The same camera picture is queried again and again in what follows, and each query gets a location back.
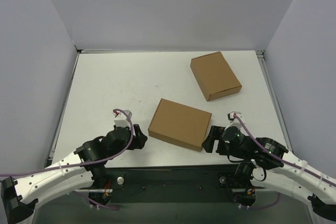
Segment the cardboard box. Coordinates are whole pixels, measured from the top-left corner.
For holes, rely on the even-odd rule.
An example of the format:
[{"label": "cardboard box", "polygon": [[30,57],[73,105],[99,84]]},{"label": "cardboard box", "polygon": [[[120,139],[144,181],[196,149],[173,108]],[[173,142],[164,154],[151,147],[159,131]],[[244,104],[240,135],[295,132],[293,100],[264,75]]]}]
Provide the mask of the cardboard box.
[{"label": "cardboard box", "polygon": [[211,113],[161,99],[148,128],[148,135],[200,152]]},{"label": "cardboard box", "polygon": [[221,52],[194,58],[190,67],[207,101],[238,93],[242,88]]}]

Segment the purple cable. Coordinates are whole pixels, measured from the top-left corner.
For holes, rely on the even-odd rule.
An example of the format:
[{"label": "purple cable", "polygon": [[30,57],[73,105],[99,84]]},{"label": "purple cable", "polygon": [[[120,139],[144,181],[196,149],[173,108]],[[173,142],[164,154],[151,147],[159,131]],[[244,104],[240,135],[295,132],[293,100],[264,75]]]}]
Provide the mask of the purple cable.
[{"label": "purple cable", "polygon": [[[238,195],[239,195],[239,194],[237,194],[237,195],[235,196],[235,198],[234,198],[234,201],[235,201],[235,202],[237,202],[237,196],[238,196]],[[274,201],[273,203],[269,204],[269,205],[266,205],[266,206],[260,206],[260,207],[254,207],[254,206],[251,206],[251,207],[247,207],[247,206],[244,206],[244,205],[242,205],[242,204],[240,204],[240,205],[241,205],[241,207],[243,207],[243,208],[245,208],[245,209],[248,209],[248,210],[263,210],[263,209],[266,209],[266,208],[270,208],[270,207],[275,206],[277,203],[280,202],[280,200],[281,200],[281,194],[278,193],[277,200]]]},{"label": "purple cable", "polygon": [[[258,145],[258,147],[263,151],[263,152],[265,152],[265,153],[267,153],[268,155],[270,155],[272,158],[274,158],[275,160],[277,160],[277,161],[280,161],[280,162],[282,162],[282,163],[284,163],[284,164],[286,164],[286,165],[290,165],[290,166],[292,166],[292,167],[295,167],[296,169],[302,169],[302,167],[301,166],[299,166],[299,165],[296,165],[296,164],[293,164],[293,163],[291,163],[291,162],[288,162],[288,161],[286,161],[286,160],[283,160],[282,158],[280,158],[280,157],[277,157],[276,155],[274,155],[274,154],[272,154],[272,153],[269,153],[268,152],[268,150],[266,150],[253,136],[252,136],[252,134],[251,134],[251,132],[248,130],[248,128],[245,126],[245,124],[242,122],[242,120],[237,116],[237,115],[234,115],[233,116],[234,118],[236,118],[238,121],[239,121],[239,123],[241,124],[241,126],[244,128],[244,130],[246,131],[246,133],[249,135],[249,137],[251,137],[251,139],[253,140],[253,142],[255,142],[256,143],[256,145]],[[313,175],[314,177],[316,177],[316,178],[318,178],[318,179],[320,179],[321,178],[321,176],[320,175],[318,175],[318,174],[316,174],[316,173],[314,173],[314,172],[312,172],[312,171],[310,171],[310,170],[308,170],[308,169],[304,169],[304,171],[306,172],[306,173],[309,173],[310,175]],[[332,186],[334,186],[334,187],[336,187],[336,184],[335,183],[333,183],[333,182],[331,182],[331,181],[329,181],[329,180],[327,180],[327,179],[325,179],[325,178],[322,178],[322,181],[324,181],[324,182],[326,182],[326,183],[328,183],[329,185],[332,185]]]},{"label": "purple cable", "polygon": [[102,205],[101,203],[98,203],[96,201],[94,201],[93,199],[90,199],[88,196],[84,195],[84,194],[81,194],[81,193],[78,193],[76,191],[73,191],[74,194],[78,195],[78,196],[81,196],[83,197],[84,199],[87,199],[88,201],[96,204],[97,206],[101,207],[101,208],[105,208],[105,209],[109,209],[109,210],[113,210],[113,211],[118,211],[120,210],[120,207],[119,206],[111,206],[111,207],[107,207],[105,205]]},{"label": "purple cable", "polygon": [[132,143],[133,140],[133,134],[134,134],[134,129],[133,129],[133,124],[131,121],[131,118],[127,115],[126,112],[124,112],[123,110],[120,109],[114,109],[113,112],[115,113],[116,111],[119,111],[120,113],[124,114],[127,118],[127,121],[129,121],[130,125],[131,125],[131,137],[130,140],[128,141],[128,144],[126,145],[126,147],[119,153],[111,156],[111,157],[107,157],[101,160],[97,160],[97,161],[92,161],[92,162],[84,162],[84,163],[79,163],[79,164],[72,164],[72,165],[63,165],[63,166],[57,166],[57,167],[50,167],[50,168],[45,168],[45,169],[41,169],[41,170],[36,170],[33,172],[26,172],[26,173],[8,173],[8,174],[0,174],[0,177],[22,177],[22,176],[27,176],[27,175],[31,175],[31,174],[36,174],[36,173],[43,173],[43,172],[47,172],[50,170],[58,170],[60,168],[70,168],[70,167],[77,167],[77,166],[87,166],[87,165],[94,165],[94,164],[99,164],[99,163],[103,163],[105,161],[109,161],[111,159],[114,159],[115,157],[118,157],[120,154],[122,154],[124,151],[127,150],[127,148],[130,146],[130,144]]}]

